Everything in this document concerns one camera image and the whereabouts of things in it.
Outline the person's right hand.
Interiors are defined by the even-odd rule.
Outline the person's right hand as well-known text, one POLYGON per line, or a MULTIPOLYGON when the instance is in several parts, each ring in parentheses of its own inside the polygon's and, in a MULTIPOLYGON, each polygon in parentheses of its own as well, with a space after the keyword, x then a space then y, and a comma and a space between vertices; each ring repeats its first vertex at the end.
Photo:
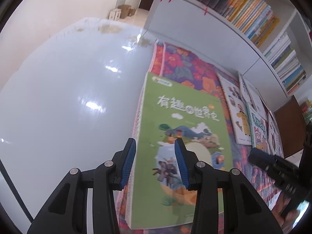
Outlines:
POLYGON ((278 196, 275 206, 271 210, 284 233, 289 233, 292 230, 292 226, 299 216, 299 211, 297 209, 290 211, 285 217, 281 215, 289 202, 290 198, 281 192, 278 196))

